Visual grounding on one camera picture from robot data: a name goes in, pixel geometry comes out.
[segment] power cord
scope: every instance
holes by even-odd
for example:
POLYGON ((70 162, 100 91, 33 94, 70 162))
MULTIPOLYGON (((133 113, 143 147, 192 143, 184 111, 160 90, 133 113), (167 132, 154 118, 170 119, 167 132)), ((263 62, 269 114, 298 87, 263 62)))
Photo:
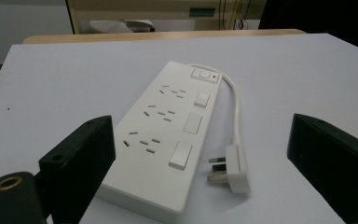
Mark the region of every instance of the power cord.
POLYGON ((223 72, 212 67, 191 63, 188 64, 200 69, 209 70, 222 75, 223 80, 230 86, 234 93, 234 119, 233 119, 233 136, 231 144, 226 146, 226 156, 224 158, 209 159, 209 163, 225 162, 213 165, 214 175, 208 175, 210 183, 225 183, 231 187, 233 193, 249 193, 251 191, 247 172, 247 163, 245 148, 241 141, 240 134, 240 96, 237 87, 232 79, 223 72))

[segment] black object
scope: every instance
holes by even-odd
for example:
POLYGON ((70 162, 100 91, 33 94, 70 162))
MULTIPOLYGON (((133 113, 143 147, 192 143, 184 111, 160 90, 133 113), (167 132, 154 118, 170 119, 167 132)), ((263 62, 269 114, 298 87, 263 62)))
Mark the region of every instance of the black object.
POLYGON ((268 0, 258 29, 287 28, 328 33, 358 47, 358 2, 268 0))
POLYGON ((358 139, 294 114, 288 159, 346 223, 358 223, 358 139))
POLYGON ((0 177, 0 223, 78 223, 116 158, 112 119, 87 121, 40 161, 33 176, 0 177))

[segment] socket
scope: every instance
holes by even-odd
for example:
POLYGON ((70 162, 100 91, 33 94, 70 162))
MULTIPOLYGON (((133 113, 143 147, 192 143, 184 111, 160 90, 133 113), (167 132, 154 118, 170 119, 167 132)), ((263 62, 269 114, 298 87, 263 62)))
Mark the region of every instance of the socket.
POLYGON ((96 196, 158 221, 180 220, 221 79, 168 62, 115 128, 117 159, 96 196))

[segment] white power strip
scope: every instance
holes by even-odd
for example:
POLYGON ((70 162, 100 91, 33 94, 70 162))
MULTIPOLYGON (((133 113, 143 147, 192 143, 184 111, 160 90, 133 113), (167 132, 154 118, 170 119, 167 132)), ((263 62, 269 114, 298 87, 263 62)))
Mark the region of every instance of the white power strip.
POLYGON ((158 221, 178 220, 221 79, 169 62, 115 128, 117 159, 97 197, 158 221))

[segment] extension cord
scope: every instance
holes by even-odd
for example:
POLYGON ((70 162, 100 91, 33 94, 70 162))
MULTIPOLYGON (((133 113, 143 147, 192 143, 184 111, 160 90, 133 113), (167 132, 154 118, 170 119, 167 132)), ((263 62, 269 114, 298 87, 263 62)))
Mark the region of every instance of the extension cord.
POLYGON ((165 223, 185 211, 222 76, 169 62, 114 130, 96 196, 165 223))

